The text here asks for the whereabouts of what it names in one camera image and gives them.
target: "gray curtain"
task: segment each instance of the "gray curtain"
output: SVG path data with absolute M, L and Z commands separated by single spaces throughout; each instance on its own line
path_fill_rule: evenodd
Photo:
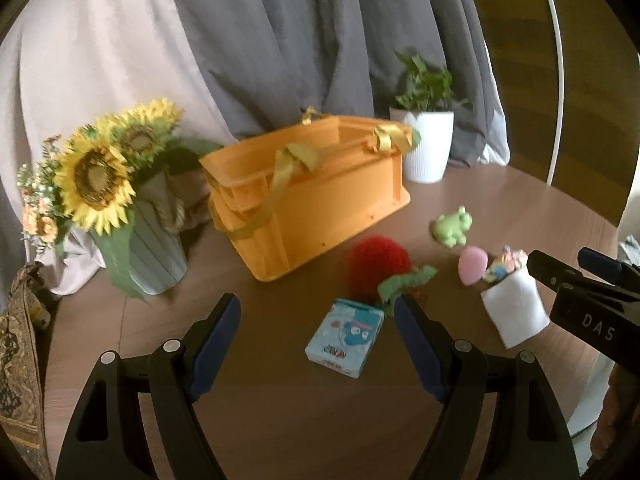
M 0 186 L 0 312 L 6 308 L 6 299 L 15 273 L 24 264 L 24 243 L 20 240 L 22 226 L 15 217 L 9 199 Z
M 297 123 L 300 110 L 388 117 L 394 50 L 446 64 L 459 99 L 450 156 L 475 164 L 495 97 L 473 0 L 175 0 L 196 61 L 231 132 Z

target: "cartoon character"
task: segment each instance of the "cartoon character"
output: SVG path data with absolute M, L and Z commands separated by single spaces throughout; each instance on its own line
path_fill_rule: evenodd
M 525 251 L 512 251 L 509 246 L 504 246 L 501 256 L 498 256 L 489 266 L 482 279 L 488 283 L 500 282 L 512 272 L 526 267 L 528 258 Z
M 342 326 L 342 336 L 347 346 L 366 345 L 375 336 L 374 327 L 378 326 L 380 318 L 367 310 L 357 310 L 353 320 Z
M 459 244 L 466 245 L 465 233 L 471 229 L 473 219 L 463 206 L 456 213 L 441 215 L 433 223 L 431 233 L 444 246 L 449 248 Z

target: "white pole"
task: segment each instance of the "white pole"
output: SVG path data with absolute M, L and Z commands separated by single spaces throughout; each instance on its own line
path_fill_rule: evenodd
M 549 2 L 551 11 L 551 22 L 554 26 L 554 36 L 556 37 L 556 53 L 558 54 L 558 114 L 556 117 L 556 136 L 554 138 L 554 150 L 551 154 L 551 164 L 549 173 L 546 176 L 546 184 L 551 186 L 558 163 L 558 151 L 560 150 L 560 137 L 562 134 L 562 115 L 564 113 L 564 57 L 562 56 L 562 36 L 560 35 L 560 23 L 558 22 L 558 12 L 554 0 Z

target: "wooden table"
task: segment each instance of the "wooden table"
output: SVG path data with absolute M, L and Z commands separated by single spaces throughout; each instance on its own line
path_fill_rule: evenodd
M 407 248 L 416 264 L 439 272 L 424 308 L 454 338 L 484 352 L 540 360 L 568 418 L 596 351 L 557 326 L 506 351 L 482 306 L 480 286 L 457 276 L 459 250 L 430 236 L 428 224 L 465 205 L 474 217 L 470 244 L 498 253 L 508 244 L 539 249 L 576 265 L 590 246 L 614 254 L 616 231 L 573 198 L 513 168 L 447 169 L 441 183 L 408 184 L 412 201 L 359 237 L 274 283 L 255 281 L 225 237 L 210 225 L 190 249 L 190 269 L 169 293 L 148 304 L 126 300 L 103 273 L 65 298 L 58 314 L 46 379 L 46 431 L 57 462 L 66 425 L 95 360 L 107 349 L 123 357 L 153 351 L 206 317 L 224 292 L 242 301 L 242 323 L 211 393 L 195 406 L 204 433 L 230 480 L 405 480 L 440 412 L 423 392 L 404 345 L 387 319 L 359 379 L 312 364 L 304 348 L 332 301 L 347 294 L 344 256 L 364 236 L 383 234 Z M 549 309 L 552 294 L 540 287 Z M 494 396 L 487 396 L 468 478 L 482 460 Z M 160 478 L 171 478 L 152 416 L 145 424 Z

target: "blue gripper pad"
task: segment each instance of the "blue gripper pad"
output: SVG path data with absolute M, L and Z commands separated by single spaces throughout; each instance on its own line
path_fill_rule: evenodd
M 442 362 L 402 297 L 394 304 L 394 319 L 423 389 L 443 402 L 449 390 L 442 377 Z
M 588 247 L 578 251 L 578 265 L 611 285 L 617 284 L 622 275 L 621 262 Z
M 232 296 L 194 359 L 193 377 L 188 390 L 191 402 L 195 402 L 212 388 L 226 352 L 240 326 L 240 311 L 240 300 Z

